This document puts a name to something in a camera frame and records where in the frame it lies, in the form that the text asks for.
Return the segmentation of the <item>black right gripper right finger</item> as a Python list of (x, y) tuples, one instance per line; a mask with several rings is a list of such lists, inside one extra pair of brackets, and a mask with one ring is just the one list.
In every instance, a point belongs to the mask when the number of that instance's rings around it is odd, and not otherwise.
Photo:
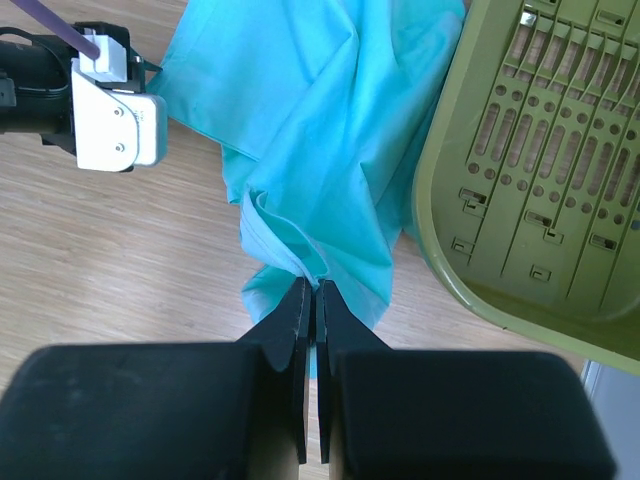
[(611, 479), (581, 384), (541, 351), (385, 344), (336, 285), (316, 294), (321, 460), (333, 479)]

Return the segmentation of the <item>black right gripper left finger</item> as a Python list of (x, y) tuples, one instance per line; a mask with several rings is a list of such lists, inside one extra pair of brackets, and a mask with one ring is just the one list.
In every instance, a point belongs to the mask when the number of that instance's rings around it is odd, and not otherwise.
[(51, 345), (1, 399), (5, 479), (295, 479), (311, 287), (233, 342)]

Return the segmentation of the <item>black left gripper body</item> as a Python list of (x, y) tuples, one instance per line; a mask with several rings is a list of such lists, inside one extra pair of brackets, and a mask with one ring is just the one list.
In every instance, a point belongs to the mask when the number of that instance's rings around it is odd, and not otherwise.
[(76, 151), (71, 63), (78, 51), (59, 37), (1, 28), (1, 132), (32, 133)]

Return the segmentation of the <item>teal t shirt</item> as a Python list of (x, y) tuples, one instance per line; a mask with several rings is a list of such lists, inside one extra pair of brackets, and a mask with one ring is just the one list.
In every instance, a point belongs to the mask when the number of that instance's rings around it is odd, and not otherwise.
[(151, 81), (219, 143), (254, 321), (298, 277), (374, 327), (411, 231), (416, 164), (466, 16), (460, 1), (192, 1)]

